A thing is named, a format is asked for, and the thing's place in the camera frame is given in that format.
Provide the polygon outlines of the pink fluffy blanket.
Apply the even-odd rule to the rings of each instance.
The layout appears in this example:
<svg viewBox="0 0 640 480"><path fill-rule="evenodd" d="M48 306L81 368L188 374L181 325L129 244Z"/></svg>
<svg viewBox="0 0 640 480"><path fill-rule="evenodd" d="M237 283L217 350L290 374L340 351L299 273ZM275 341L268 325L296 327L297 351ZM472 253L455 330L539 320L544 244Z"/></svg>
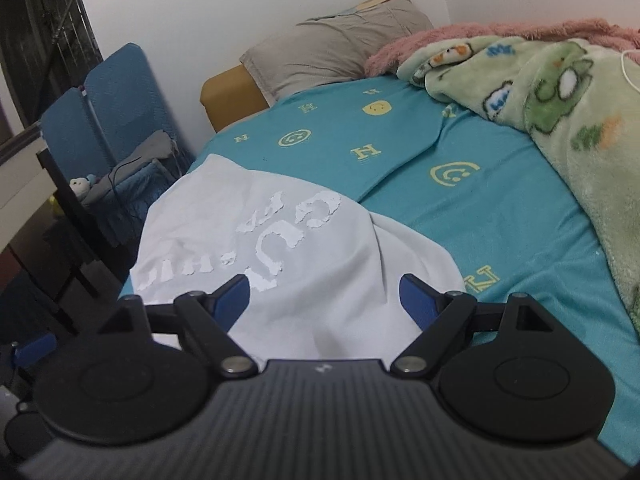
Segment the pink fluffy blanket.
<svg viewBox="0 0 640 480"><path fill-rule="evenodd" d="M526 40L561 41L585 39L590 44L617 52L634 51L631 58L639 63L640 35L638 29L610 24L603 18L581 18L551 25L525 22L480 24L457 23L416 32L397 39L368 57L363 65L364 76L376 77L394 72L414 51L442 40L479 36L523 37Z"/></svg>

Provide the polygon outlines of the white t-shirt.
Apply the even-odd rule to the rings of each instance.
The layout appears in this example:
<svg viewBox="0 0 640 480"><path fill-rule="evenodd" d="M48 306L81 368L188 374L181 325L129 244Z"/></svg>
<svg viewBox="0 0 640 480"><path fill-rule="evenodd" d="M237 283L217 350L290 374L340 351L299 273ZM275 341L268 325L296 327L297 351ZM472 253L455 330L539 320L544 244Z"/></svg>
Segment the white t-shirt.
<svg viewBox="0 0 640 480"><path fill-rule="evenodd" d="M243 274L247 307L217 320L259 363L390 362L421 331L399 300L408 273L440 292L463 286L449 252L408 226L212 155L151 206L131 283L147 304L164 304Z"/></svg>

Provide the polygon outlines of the green cartoon fleece blanket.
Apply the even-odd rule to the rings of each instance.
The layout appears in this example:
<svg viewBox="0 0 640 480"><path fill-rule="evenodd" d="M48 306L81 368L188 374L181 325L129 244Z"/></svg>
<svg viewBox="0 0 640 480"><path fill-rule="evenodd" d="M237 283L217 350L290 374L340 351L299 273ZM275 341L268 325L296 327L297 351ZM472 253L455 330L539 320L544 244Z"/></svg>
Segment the green cartoon fleece blanket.
<svg viewBox="0 0 640 480"><path fill-rule="evenodd" d="M573 38L479 36L413 52L396 75L440 102L527 133L588 214L639 321L639 66Z"/></svg>

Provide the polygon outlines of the grey pillow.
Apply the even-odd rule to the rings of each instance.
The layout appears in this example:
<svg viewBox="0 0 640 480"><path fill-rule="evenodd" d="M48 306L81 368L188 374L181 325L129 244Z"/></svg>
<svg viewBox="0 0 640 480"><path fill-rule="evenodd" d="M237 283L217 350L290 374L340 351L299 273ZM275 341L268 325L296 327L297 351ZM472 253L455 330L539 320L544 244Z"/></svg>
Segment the grey pillow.
<svg viewBox="0 0 640 480"><path fill-rule="evenodd" d="M240 63L269 105L325 84L364 77L363 65L386 44L433 27L411 0L308 18L249 48Z"/></svg>

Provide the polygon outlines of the dark window grille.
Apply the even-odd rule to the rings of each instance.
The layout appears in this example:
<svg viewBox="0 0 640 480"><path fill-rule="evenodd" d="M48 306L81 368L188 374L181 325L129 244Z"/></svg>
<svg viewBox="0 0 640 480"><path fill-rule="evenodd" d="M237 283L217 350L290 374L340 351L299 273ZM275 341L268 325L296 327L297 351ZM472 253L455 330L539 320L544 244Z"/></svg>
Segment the dark window grille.
<svg viewBox="0 0 640 480"><path fill-rule="evenodd" d="M22 127L102 61L84 0L1 0L1 73Z"/></svg>

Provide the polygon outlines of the grey cloth on chair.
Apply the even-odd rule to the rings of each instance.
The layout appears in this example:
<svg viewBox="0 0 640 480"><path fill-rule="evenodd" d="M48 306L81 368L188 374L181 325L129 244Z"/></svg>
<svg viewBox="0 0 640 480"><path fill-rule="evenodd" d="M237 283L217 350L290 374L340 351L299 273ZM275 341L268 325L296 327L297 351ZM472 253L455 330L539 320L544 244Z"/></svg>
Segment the grey cloth on chair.
<svg viewBox="0 0 640 480"><path fill-rule="evenodd" d="M177 154L177 143L164 130L156 130L128 157L118 162L108 174L96 182L80 202L84 206L96 203L108 192L113 191L119 182L129 178L150 162L170 159L175 154Z"/></svg>

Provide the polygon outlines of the teal smiley bed sheet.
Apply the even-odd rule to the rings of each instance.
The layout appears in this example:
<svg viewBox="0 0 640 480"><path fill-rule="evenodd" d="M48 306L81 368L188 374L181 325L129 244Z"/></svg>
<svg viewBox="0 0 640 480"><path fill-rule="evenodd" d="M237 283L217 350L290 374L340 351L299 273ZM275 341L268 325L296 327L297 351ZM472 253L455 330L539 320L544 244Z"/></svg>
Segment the teal smiley bed sheet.
<svg viewBox="0 0 640 480"><path fill-rule="evenodd" d="M344 192L444 246L470 292L531 292L605 362L602 442L639 457L639 341L588 216L530 137L393 77L291 96L204 148Z"/></svg>

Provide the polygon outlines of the dark wooden desk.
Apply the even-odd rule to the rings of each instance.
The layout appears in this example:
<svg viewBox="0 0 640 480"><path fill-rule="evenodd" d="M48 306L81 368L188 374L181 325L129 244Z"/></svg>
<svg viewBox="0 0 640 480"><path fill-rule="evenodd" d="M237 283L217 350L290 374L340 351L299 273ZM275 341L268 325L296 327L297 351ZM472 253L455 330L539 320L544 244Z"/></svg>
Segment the dark wooden desk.
<svg viewBox="0 0 640 480"><path fill-rule="evenodd" d="M132 266L125 247L113 247L64 181L37 124L1 143L1 281L14 266L50 301L55 325L75 335L74 319L60 305L72 286L86 299L100 291L84 274L99 261L121 283Z"/></svg>

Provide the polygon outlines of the yellow bed headboard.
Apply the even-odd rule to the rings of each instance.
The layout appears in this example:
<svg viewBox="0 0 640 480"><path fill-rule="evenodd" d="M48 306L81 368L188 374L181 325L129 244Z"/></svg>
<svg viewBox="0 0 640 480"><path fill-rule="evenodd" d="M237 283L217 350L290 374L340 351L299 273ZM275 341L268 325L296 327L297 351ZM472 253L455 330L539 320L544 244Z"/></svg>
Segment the yellow bed headboard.
<svg viewBox="0 0 640 480"><path fill-rule="evenodd" d="M201 90L200 102L216 132L269 107L243 65L207 79Z"/></svg>

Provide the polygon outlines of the small plush toy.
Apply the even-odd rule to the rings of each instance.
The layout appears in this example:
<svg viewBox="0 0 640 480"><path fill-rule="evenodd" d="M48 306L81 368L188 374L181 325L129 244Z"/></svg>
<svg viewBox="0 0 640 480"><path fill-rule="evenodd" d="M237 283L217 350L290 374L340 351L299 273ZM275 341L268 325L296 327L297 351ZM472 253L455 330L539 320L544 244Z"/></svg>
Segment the small plush toy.
<svg viewBox="0 0 640 480"><path fill-rule="evenodd" d="M94 174L89 174L87 177L70 179L68 185L78 200L82 200L98 183L98 181L99 179Z"/></svg>

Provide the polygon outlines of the blue folding chair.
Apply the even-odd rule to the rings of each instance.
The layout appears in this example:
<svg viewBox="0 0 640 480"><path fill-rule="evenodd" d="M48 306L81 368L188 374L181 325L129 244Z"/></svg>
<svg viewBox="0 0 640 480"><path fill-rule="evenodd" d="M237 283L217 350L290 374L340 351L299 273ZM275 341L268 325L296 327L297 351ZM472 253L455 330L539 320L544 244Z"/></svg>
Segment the blue folding chair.
<svg viewBox="0 0 640 480"><path fill-rule="evenodd" d="M80 89L67 90L43 113L40 126L67 183L89 174L100 180L156 130L177 143L170 159L150 162L96 203L81 204L112 246L140 237L152 203L193 162L136 44L126 44L97 65Z"/></svg>

